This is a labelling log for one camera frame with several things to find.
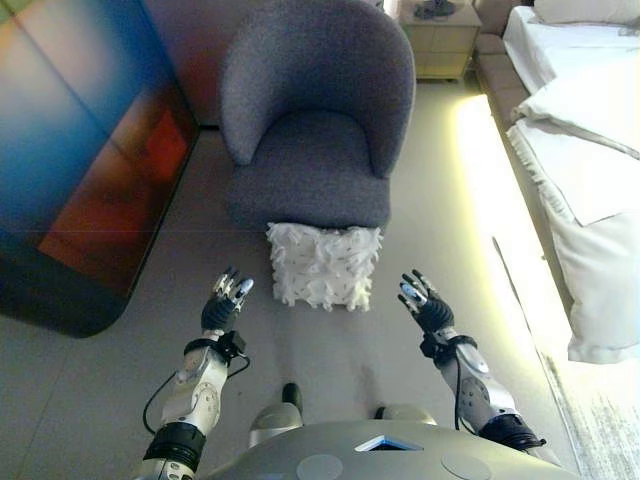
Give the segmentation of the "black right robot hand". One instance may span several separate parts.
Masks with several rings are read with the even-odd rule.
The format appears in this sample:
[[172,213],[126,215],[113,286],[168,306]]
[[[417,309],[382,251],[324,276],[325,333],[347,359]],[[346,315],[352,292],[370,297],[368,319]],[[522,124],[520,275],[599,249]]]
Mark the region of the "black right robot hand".
[[403,273],[399,286],[398,300],[424,333],[435,333],[454,325],[451,307],[420,271]]

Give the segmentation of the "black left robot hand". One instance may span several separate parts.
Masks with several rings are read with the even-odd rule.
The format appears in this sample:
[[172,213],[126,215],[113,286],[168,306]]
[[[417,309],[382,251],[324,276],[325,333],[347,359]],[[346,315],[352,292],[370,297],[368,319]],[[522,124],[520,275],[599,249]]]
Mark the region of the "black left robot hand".
[[240,278],[240,271],[228,267],[214,282],[201,313],[203,331],[229,332],[254,286],[250,277]]

